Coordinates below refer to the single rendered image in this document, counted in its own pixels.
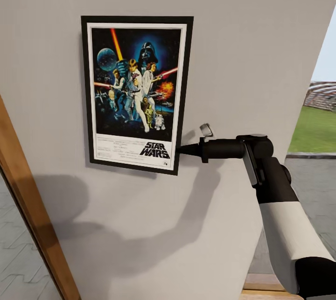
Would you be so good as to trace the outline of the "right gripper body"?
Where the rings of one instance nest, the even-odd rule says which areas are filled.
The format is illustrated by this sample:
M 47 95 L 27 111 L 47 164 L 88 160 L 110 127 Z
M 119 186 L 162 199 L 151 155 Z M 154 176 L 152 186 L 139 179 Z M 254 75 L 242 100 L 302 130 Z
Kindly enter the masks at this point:
M 229 158 L 229 142 L 227 139 L 209 140 L 205 142 L 200 137 L 202 144 L 201 153 L 203 163 L 208 163 L 208 159 L 228 159 Z

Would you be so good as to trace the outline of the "poster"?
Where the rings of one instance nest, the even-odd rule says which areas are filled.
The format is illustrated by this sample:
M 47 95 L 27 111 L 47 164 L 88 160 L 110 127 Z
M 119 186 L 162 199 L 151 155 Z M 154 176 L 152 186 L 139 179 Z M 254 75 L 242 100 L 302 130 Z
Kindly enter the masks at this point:
M 178 175 L 193 16 L 81 16 L 90 163 Z

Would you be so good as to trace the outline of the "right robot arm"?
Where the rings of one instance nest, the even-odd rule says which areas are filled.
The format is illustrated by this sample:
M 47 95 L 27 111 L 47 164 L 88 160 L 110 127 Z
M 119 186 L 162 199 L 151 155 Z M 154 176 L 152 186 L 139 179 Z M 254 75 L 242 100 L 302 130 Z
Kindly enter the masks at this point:
M 272 157 L 274 148 L 265 134 L 217 139 L 209 123 L 201 125 L 200 142 L 176 148 L 178 153 L 208 159 L 244 161 L 256 189 L 271 265 L 291 294 L 305 300 L 336 300 L 336 262 L 318 237 L 293 188 L 287 167 Z

